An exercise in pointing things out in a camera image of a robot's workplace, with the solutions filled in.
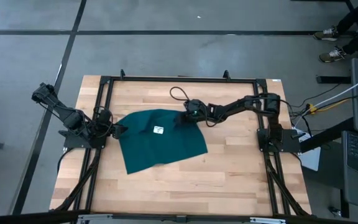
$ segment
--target dark green fabric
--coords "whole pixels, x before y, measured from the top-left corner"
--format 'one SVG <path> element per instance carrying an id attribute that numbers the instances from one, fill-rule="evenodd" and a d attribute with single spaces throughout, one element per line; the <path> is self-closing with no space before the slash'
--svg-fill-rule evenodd
<path id="1" fill-rule="evenodd" d="M 197 124 L 175 125 L 173 119 L 178 113 L 172 110 L 140 111 L 118 122 L 128 127 L 119 139 L 128 174 L 207 152 Z M 163 133 L 154 133 L 155 126 L 163 127 Z"/>

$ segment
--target butcher block tabletop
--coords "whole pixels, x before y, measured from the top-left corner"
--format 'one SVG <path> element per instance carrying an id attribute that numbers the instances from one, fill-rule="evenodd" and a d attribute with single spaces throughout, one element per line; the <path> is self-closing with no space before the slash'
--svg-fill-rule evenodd
<path id="1" fill-rule="evenodd" d="M 89 117 L 92 117 L 99 81 L 100 76 L 84 76 L 76 102 L 76 108 Z M 266 81 L 268 92 L 285 99 L 280 80 Z M 254 94 L 252 84 L 246 83 L 114 81 L 109 108 L 114 122 L 135 111 L 184 111 L 183 102 L 174 100 L 169 94 L 173 86 L 183 88 L 190 99 L 216 105 Z M 102 102 L 107 94 L 107 85 L 103 93 Z M 173 90 L 173 95 L 183 97 L 183 93 L 177 90 Z M 291 128 L 285 105 L 281 106 L 279 120 L 283 128 Z M 245 111 L 213 128 L 204 122 L 198 126 L 206 140 L 208 153 L 129 175 L 119 141 L 108 137 L 101 154 L 91 212 L 272 215 L 264 157 L 257 142 L 257 115 Z M 50 208 L 58 207 L 77 184 L 84 152 L 84 149 L 74 149 L 63 158 Z M 288 153 L 280 155 L 287 188 L 310 213 L 299 160 Z M 279 212 L 283 213 L 277 186 L 275 190 Z M 85 207 L 87 192 L 88 185 L 85 185 L 80 208 Z"/>

